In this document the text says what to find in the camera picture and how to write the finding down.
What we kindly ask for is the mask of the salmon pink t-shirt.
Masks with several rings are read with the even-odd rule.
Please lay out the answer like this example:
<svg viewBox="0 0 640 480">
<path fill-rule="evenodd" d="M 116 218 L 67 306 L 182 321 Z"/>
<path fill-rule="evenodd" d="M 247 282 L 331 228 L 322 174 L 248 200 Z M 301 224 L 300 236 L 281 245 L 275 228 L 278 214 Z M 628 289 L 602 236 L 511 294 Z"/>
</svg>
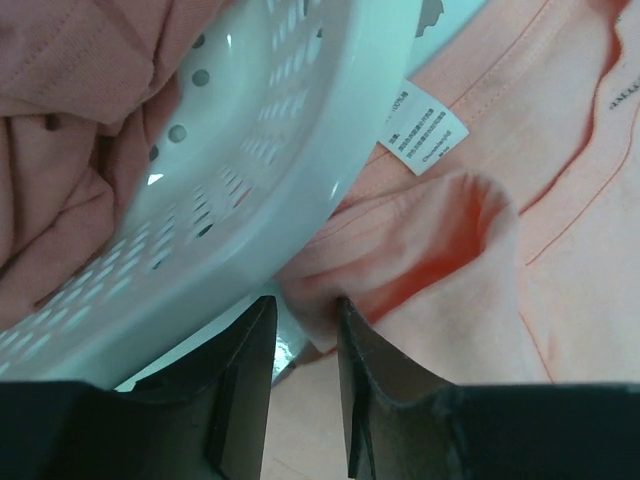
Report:
<svg viewBox="0 0 640 480">
<path fill-rule="evenodd" d="M 490 1 L 414 77 L 467 137 L 377 147 L 276 277 L 320 357 L 271 397 L 262 475 L 343 479 L 336 302 L 454 383 L 639 378 L 639 5 Z"/>
</svg>

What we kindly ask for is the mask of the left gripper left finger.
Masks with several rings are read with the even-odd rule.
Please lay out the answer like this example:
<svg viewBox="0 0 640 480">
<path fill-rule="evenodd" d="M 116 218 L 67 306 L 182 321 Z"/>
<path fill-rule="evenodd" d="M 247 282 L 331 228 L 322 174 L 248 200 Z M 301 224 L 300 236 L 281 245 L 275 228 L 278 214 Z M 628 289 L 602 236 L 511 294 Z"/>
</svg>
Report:
<svg viewBox="0 0 640 480">
<path fill-rule="evenodd" d="M 229 327 L 138 380 L 134 430 L 117 479 L 257 479 L 261 475 L 278 312 L 262 296 Z"/>
</svg>

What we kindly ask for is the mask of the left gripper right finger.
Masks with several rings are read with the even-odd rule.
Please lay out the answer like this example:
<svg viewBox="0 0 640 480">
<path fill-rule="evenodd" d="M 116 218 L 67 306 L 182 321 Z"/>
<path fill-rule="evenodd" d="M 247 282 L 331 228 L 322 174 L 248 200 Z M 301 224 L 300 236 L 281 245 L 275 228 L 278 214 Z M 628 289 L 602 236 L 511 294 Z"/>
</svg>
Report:
<svg viewBox="0 0 640 480">
<path fill-rule="evenodd" d="M 450 385 L 337 302 L 338 361 L 350 479 L 462 479 L 450 427 L 434 411 Z"/>
</svg>

